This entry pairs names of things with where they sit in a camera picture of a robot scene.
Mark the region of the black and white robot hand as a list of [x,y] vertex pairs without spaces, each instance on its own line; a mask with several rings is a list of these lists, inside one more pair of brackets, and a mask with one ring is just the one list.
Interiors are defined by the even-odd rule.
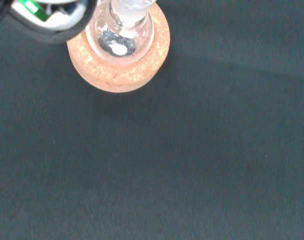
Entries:
[[81,33],[97,0],[0,0],[0,22],[47,44],[65,43]]

